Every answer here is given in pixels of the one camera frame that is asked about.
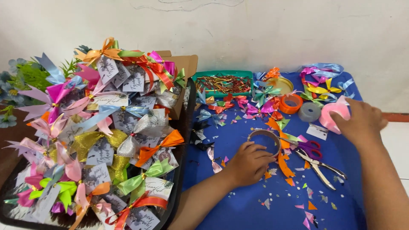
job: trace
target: tile floor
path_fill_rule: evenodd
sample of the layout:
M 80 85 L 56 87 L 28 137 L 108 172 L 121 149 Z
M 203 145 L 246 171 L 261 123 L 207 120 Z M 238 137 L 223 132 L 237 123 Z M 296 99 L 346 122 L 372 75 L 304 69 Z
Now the tile floor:
M 381 135 L 383 143 L 388 149 L 389 155 L 391 156 L 396 170 L 398 171 L 402 184 L 409 195 L 409 168 L 407 167 L 407 163 L 409 162 L 409 154 L 407 154 L 406 150 L 401 148 L 402 143 L 409 141 L 407 131 L 409 131 L 409 122 L 391 122 L 384 130 L 382 130 Z M 0 230 L 24 229 L 25 228 L 17 228 L 0 223 Z

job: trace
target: blue table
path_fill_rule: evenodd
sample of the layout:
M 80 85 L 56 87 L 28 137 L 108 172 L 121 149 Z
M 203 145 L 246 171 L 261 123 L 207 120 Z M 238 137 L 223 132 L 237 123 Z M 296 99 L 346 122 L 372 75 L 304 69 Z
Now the blue table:
M 282 73 L 282 76 L 289 79 L 294 88 L 303 91 L 303 85 L 299 78 L 299 73 Z M 333 86 L 339 81 L 346 82 L 351 79 L 349 73 L 343 72 L 333 79 Z M 361 95 L 355 84 L 347 88 L 349 94 L 355 93 L 355 99 L 362 100 Z M 199 115 L 199 111 L 195 111 L 194 117 Z M 237 103 L 234 108 L 229 110 L 239 109 Z M 205 129 L 204 134 L 207 137 L 204 143 L 215 142 L 215 158 L 221 156 L 224 159 L 227 156 L 231 159 L 236 153 L 240 144 L 245 142 L 247 136 L 252 132 L 250 128 L 269 128 L 265 121 L 257 118 L 257 120 L 242 119 L 237 123 L 231 123 L 237 115 L 243 116 L 241 111 L 225 111 L 227 119 L 226 125 L 216 129 L 214 125 Z M 294 182 L 299 182 L 295 187 L 291 187 L 284 179 L 286 177 L 279 169 L 278 164 L 271 163 L 270 168 L 278 168 L 277 175 L 272 176 L 265 182 L 264 179 L 258 183 L 235 189 L 233 194 L 228 194 L 224 199 L 214 207 L 204 221 L 197 227 L 198 230 L 233 230 L 233 229 L 271 229 L 271 230 L 304 230 L 307 229 L 303 225 L 306 217 L 304 211 L 314 214 L 318 221 L 318 229 L 328 230 L 364 230 L 366 229 L 365 216 L 363 213 L 363 200 L 361 189 L 361 166 L 360 159 L 356 148 L 342 135 L 337 135 L 333 132 L 328 134 L 327 140 L 321 140 L 312 135 L 306 134 L 308 123 L 302 122 L 297 114 L 284 114 L 286 119 L 291 119 L 288 125 L 284 128 L 284 132 L 298 136 L 302 134 L 308 140 L 315 140 L 321 144 L 321 152 L 324 158 L 322 161 L 331 166 L 334 166 L 347 174 L 348 180 L 342 186 L 339 182 L 334 182 L 334 173 L 330 170 L 321 167 L 321 171 L 327 179 L 335 186 L 336 191 L 328 189 L 318 178 L 313 169 L 305 171 L 295 171 L 295 168 L 304 167 L 304 161 L 293 152 L 289 155 L 290 159 L 287 164 L 290 169 L 295 172 Z M 319 121 L 314 122 L 316 125 L 321 125 Z M 272 153 L 276 152 L 272 144 L 272 140 L 263 136 L 256 136 L 252 140 L 257 144 L 263 144 L 268 147 L 267 150 Z M 187 164 L 184 172 L 183 190 L 199 183 L 200 181 L 213 175 L 211 161 L 205 151 L 200 151 L 193 144 L 189 146 L 187 153 Z M 307 188 L 302 188 L 304 183 L 314 192 L 312 200 L 308 198 Z M 328 203 L 321 200 L 321 192 L 328 197 Z M 270 210 L 261 205 L 266 199 L 270 201 Z M 308 210 L 308 201 L 311 201 L 318 210 Z M 296 208 L 294 205 L 304 204 L 305 209 Z M 317 229 L 310 223 L 312 230 Z

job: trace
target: green ribbon bow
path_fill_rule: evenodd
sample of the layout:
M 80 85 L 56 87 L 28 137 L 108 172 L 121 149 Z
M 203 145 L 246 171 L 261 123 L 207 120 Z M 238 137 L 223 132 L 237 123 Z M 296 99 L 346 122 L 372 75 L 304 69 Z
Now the green ribbon bow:
M 119 190 L 121 190 L 125 195 L 131 193 L 130 203 L 135 201 L 137 198 L 142 196 L 145 192 L 145 179 L 146 177 L 157 177 L 162 175 L 164 172 L 171 170 L 173 167 L 168 163 L 168 159 L 162 161 L 158 160 L 149 169 L 142 173 L 141 175 L 132 177 L 122 183 L 118 184 Z
M 316 98 L 316 99 L 314 99 L 314 98 L 312 97 L 311 92 L 310 92 L 309 90 L 307 90 L 307 86 L 306 86 L 306 85 L 304 85 L 304 93 L 301 93 L 301 94 L 300 94 L 300 97 L 301 97 L 302 99 L 305 99 L 305 100 L 309 100 L 309 101 L 314 102 L 314 103 L 317 104 L 320 108 L 322 108 L 322 107 L 324 106 L 324 104 L 322 104 L 322 103 L 320 102 L 320 101 L 323 101 L 324 99 L 321 99 L 321 98 Z
M 178 83 L 181 87 L 186 88 L 186 82 L 184 81 L 184 68 L 178 72 L 178 75 L 176 76 L 176 79 L 174 82 Z
M 253 96 L 253 100 L 258 101 L 256 107 L 261 108 L 264 105 L 267 95 L 280 95 L 280 92 L 281 88 L 273 88 L 273 86 L 266 87 L 263 92 L 259 91 Z
M 44 178 L 40 180 L 40 185 L 45 188 L 51 178 Z M 72 200 L 71 196 L 74 195 L 77 189 L 77 185 L 74 181 L 65 181 L 65 182 L 57 182 L 57 184 L 61 187 L 60 192 L 58 193 L 58 198 L 64 204 L 65 210 L 67 210 L 68 205 L 71 205 Z M 30 193 L 29 199 L 39 198 L 43 194 L 43 190 L 41 191 L 32 191 Z

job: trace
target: person's right hand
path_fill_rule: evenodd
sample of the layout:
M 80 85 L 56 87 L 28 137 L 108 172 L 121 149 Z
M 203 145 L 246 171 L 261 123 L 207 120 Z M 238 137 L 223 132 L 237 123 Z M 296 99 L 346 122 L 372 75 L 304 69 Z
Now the person's right hand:
M 254 142 L 244 142 L 219 173 L 228 177 L 226 182 L 232 183 L 234 188 L 257 183 L 266 172 L 268 164 L 276 160 L 272 153 L 263 151 L 266 148 Z
M 346 121 L 338 113 L 330 112 L 341 133 L 356 147 L 381 143 L 380 131 L 388 121 L 382 118 L 382 111 L 363 101 L 346 98 L 351 107 L 351 119 Z

